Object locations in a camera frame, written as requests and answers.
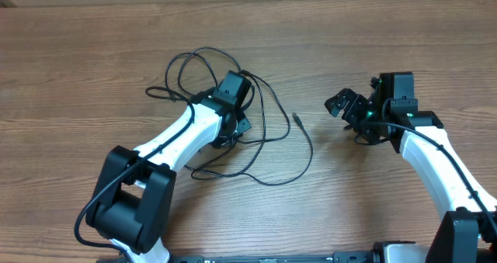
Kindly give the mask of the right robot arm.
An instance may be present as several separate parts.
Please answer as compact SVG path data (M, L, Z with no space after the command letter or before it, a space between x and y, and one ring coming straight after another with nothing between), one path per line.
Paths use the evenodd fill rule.
M413 73L382 73L370 85L370 97L344 88L325 101L325 108L346 121L358 144L391 143L422 180L441 223L428 247L413 241L383 241L371 251L336 252L332 260L494 262L496 199L458 157L437 115L419 110Z

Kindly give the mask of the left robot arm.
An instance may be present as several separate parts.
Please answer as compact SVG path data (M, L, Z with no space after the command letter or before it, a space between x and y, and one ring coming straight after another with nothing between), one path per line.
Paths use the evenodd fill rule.
M201 148L231 146L250 129L242 103L252 84L229 71L213 88L186 100L186 111L165 131L133 150L116 146L106 156L85 221L124 262L168 262L161 236L177 173Z

